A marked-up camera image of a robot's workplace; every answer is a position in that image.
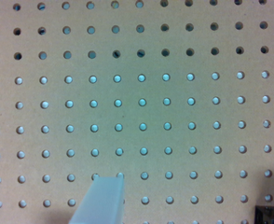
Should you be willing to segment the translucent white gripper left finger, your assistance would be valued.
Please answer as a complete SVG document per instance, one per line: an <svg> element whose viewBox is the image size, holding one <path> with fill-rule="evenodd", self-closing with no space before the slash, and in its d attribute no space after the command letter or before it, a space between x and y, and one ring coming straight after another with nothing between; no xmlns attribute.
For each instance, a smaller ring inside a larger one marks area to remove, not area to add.
<svg viewBox="0 0 274 224"><path fill-rule="evenodd" d="M69 224L122 224L124 178L96 177Z"/></svg>

